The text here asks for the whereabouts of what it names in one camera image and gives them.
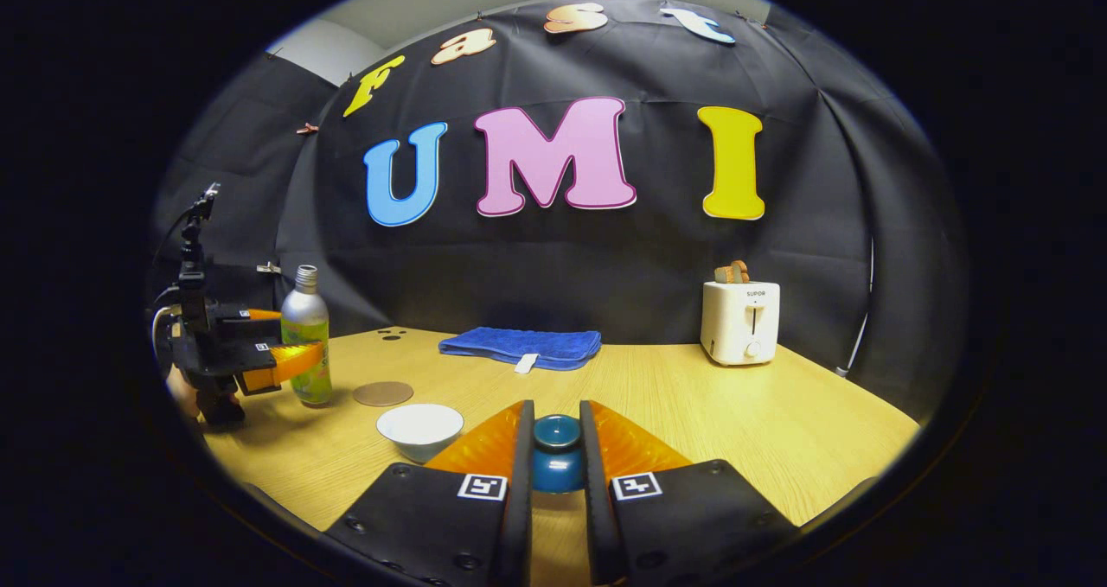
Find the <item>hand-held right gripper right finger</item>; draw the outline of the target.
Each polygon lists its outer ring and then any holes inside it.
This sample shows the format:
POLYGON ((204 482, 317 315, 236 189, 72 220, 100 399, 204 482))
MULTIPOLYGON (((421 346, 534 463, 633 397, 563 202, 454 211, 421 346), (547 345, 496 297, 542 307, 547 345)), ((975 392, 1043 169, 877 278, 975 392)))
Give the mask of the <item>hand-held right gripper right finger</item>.
POLYGON ((728 461, 687 460, 594 399, 579 420, 598 586, 722 586, 799 534, 728 461))

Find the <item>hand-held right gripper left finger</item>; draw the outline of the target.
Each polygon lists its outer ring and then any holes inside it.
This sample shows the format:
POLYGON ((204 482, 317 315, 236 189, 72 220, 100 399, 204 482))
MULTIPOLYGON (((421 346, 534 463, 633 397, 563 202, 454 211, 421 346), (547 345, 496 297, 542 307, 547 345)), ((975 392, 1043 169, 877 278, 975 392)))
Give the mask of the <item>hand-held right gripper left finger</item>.
POLYGON ((534 423, 523 399, 422 465, 391 463, 327 547, 390 586, 527 586, 534 423))

